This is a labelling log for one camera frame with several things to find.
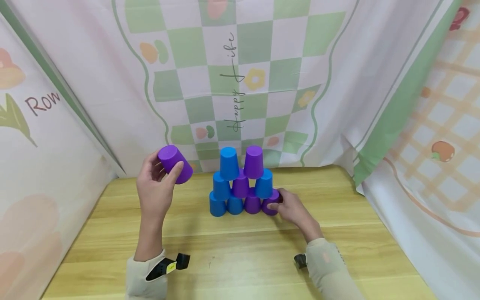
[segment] left hand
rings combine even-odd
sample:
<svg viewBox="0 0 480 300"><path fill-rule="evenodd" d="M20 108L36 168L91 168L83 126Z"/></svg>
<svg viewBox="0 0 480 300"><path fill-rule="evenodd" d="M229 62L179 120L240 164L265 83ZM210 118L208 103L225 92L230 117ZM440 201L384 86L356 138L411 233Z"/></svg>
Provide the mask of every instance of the left hand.
<svg viewBox="0 0 480 300"><path fill-rule="evenodd" d="M178 162L167 174L157 154L158 151L155 151L145 158L137 178L137 191L142 219L163 222L172 204L173 189L183 162Z"/></svg>

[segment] forearm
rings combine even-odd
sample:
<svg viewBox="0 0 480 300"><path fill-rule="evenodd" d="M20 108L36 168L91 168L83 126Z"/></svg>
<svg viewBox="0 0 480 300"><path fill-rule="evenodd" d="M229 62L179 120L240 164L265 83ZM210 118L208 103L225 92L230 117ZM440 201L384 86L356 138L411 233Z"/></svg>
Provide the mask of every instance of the forearm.
<svg viewBox="0 0 480 300"><path fill-rule="evenodd" d="M363 300L336 245L324 238L307 245L307 267L313 284L325 300Z"/></svg>
<svg viewBox="0 0 480 300"><path fill-rule="evenodd" d="M133 260L146 262L160 255L163 251L162 228L163 219L147 220L142 218L140 221L137 249Z"/></svg>
<svg viewBox="0 0 480 300"><path fill-rule="evenodd" d="M135 255L127 261L126 300L164 300L167 277L147 281L152 269L165 258L162 245L163 220L142 219Z"/></svg>

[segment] finger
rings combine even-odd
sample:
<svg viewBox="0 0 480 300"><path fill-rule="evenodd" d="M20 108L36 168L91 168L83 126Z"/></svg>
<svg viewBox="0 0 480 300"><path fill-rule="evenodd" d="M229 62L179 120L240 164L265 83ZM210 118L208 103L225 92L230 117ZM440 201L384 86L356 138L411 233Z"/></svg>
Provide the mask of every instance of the finger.
<svg viewBox="0 0 480 300"><path fill-rule="evenodd" d="M277 189L278 193L280 194L280 197L282 198L282 201L285 199L285 198L288 198L287 196L288 195L291 195L292 193L290 193L289 191L285 190L284 188L279 188Z"/></svg>
<svg viewBox="0 0 480 300"><path fill-rule="evenodd" d="M277 210L278 211L279 206L280 206L280 203L269 203L269 204L267 204L267 208L271 209L271 210Z"/></svg>
<svg viewBox="0 0 480 300"><path fill-rule="evenodd" d="M155 173L160 173L160 171L163 170L163 164L160 162L156 165L154 165L153 167L153 170L152 170L152 174L155 174Z"/></svg>
<svg viewBox="0 0 480 300"><path fill-rule="evenodd" d="M157 181L158 182L162 181L166 175L167 175L167 171L165 171L165 169L161 170L160 173L158 174Z"/></svg>
<svg viewBox="0 0 480 300"><path fill-rule="evenodd" d="M165 171L165 169L161 169L159 171L152 172L152 179L160 182L160 181L162 181L162 179L165 177L166 174L167 174L167 172Z"/></svg>
<svg viewBox="0 0 480 300"><path fill-rule="evenodd" d="M180 176L180 173L183 169L183 161L179 161L176 165L173 166L172 171L165 177L165 183L168 185L175 185L177 178Z"/></svg>
<svg viewBox="0 0 480 300"><path fill-rule="evenodd" d="M157 154L158 154L158 150L151 153L149 156L147 156L144 159L144 162L142 163L142 168L140 169L140 173L138 174L138 178L142 178L142 179L152 178L152 168L153 168L154 162L156 160L159 161Z"/></svg>

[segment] green stripe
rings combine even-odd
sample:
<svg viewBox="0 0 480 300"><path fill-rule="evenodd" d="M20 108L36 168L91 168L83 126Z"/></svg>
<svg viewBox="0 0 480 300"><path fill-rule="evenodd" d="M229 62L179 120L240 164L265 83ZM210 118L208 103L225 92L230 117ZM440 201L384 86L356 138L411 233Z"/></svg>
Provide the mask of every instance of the green stripe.
<svg viewBox="0 0 480 300"><path fill-rule="evenodd" d="M150 96L148 95L148 82L150 81L150 74L148 73L148 68L147 68L147 65L145 65L144 61L142 60L142 58L140 57L140 55L138 55L137 52L135 52L135 50L133 49L132 45L130 44L130 42L128 41L127 39L127 36L125 35L125 32L123 31L123 28L120 24L120 19L119 19L119 16L118 16L118 12L117 12L117 1L116 0L112 0L112 8L113 8L113 14L115 16L115 21L117 22L117 26L120 30L120 33L121 33L121 36L123 37L123 40L125 41L125 43L127 44L127 47L128 49L130 49L130 51L133 53L133 55L138 59L138 61L141 63L143 69L144 69L144 72L145 72L145 83L144 83L144 92L145 92L145 98L147 99L147 102L148 102L148 105L150 106L150 108L152 109L152 111L157 115L157 117L160 118L160 120L163 121L164 125L165 125L165 143L166 144L170 144L168 142L168 124L167 122L165 121L165 119L155 110L155 107L153 106L152 104L152 101L150 100Z"/></svg>
<svg viewBox="0 0 480 300"><path fill-rule="evenodd" d="M461 0L454 0L415 58L407 74L395 91L385 111L372 130L365 146L360 150L359 163L354 167L355 185L360 185L385 157L410 117L423 83L431 71L448 28L460 7Z"/></svg>
<svg viewBox="0 0 480 300"><path fill-rule="evenodd" d="M60 75L58 70L54 70L49 62L45 59L42 55L42 52L36 46L35 42L31 39L25 28L22 26L18 18L15 16L9 5L5 2L5 0L0 0L0 12L3 17L7 20L10 24L12 29L18 35L20 40L26 46L28 51L32 54L34 59L42 68L43 72L48 76L48 78L52 81L53 85L58 89L60 94L63 96L65 101L68 105L73 109L75 114L80 118L83 124L89 129L89 131L94 135L94 137L100 142L100 144L104 147L106 152L111 156L111 158L119 165L119 167L123 170L120 162L117 160L101 134L98 132L97 128L94 126L92 120L88 117L87 113L81 106L80 102L78 101L77 97L73 93L73 91L68 87L64 78Z"/></svg>
<svg viewBox="0 0 480 300"><path fill-rule="evenodd" d="M332 81L332 57L333 57L333 53L335 51L335 47L336 47L338 41L340 40L340 38L342 37L343 33L345 32L345 30L347 29L348 24L350 24L350 21L352 20L352 17L355 14L355 11L357 10L359 2L360 2L360 0L356 1L355 7L353 8L353 11L352 11L352 14L350 15L350 18L348 19L347 23L345 24L345 27L343 27L342 32L340 32L340 34L336 38L336 40L335 40L335 42L332 46L332 51L330 51L330 55L328 57L328 78L327 78L327 81L325 83L325 88L322 91L322 93L320 94L320 96L318 96L318 98L315 100L314 104L312 105L312 109L310 111L310 113L312 115L313 125L315 126L315 129L313 131L313 138L312 138L312 141L310 142L310 145L307 147L307 149L305 149L305 151L303 151L303 153L300 157L300 163L301 163L302 167L305 166L305 162L303 161L303 159L305 158L305 155L310 151L310 149L315 144L315 141L317 140L318 123L317 123L317 119L315 117L315 107L317 106L318 102L320 102L320 100L325 96L325 94L328 90L328 87L330 86L330 82Z"/></svg>
<svg viewBox="0 0 480 300"><path fill-rule="evenodd" d="M377 117L378 117L378 114L380 113L380 110L382 110L382 107L384 107L384 104L385 102L387 101L388 99L388 96L390 95L390 92L393 90L393 87L395 86L396 82L398 81L398 79L400 78L400 74L403 72L403 69L405 68L405 66L407 65L407 62L410 60L410 57L412 56L413 54L413 51L417 48L417 45L418 43L420 42L420 40L422 39L423 35L425 34L425 31L427 30L428 26L430 25L430 23L432 22L433 20L433 17L437 14L437 11L438 9L440 8L440 6L442 5L444 0L441 0L437 3L437 6L435 7L435 9L433 10L433 13L430 15L430 18L428 19L427 23L425 24L424 28L422 29L422 31L420 32L420 35L419 37L417 38L417 40L415 41L415 44L413 45L412 47L412 50L410 51L410 53L408 54L407 56L407 59L405 59L405 62L403 63L402 67L400 68L400 71L398 72L395 80L393 81L392 85L390 86L390 89L388 90L388 93L386 94L382 104L380 105L380 107L378 108L377 112L375 113L375 117L373 117L372 119L372 122L370 123L370 125L368 126L368 129L367 131L365 132L365 134L363 135L362 139L360 140L360 142L358 142L358 144L355 146L355 150L357 150L357 148L363 143L363 141L367 138L368 136L368 133L370 132L370 128L372 128L372 126L375 124L375 121L377 120Z"/></svg>

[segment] beige sleeve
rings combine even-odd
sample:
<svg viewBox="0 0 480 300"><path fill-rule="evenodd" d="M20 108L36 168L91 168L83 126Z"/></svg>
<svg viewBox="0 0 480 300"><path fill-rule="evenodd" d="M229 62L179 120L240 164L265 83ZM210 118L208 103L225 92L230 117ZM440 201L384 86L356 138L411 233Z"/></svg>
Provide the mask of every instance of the beige sleeve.
<svg viewBox="0 0 480 300"><path fill-rule="evenodd" d="M310 278L324 300L365 299L334 244L323 238L313 240L308 243L305 255Z"/></svg>
<svg viewBox="0 0 480 300"><path fill-rule="evenodd" d="M167 298L167 276L146 281L147 275L165 258L162 253L146 262L136 262L133 257L127 260L127 291L125 300L164 300Z"/></svg>

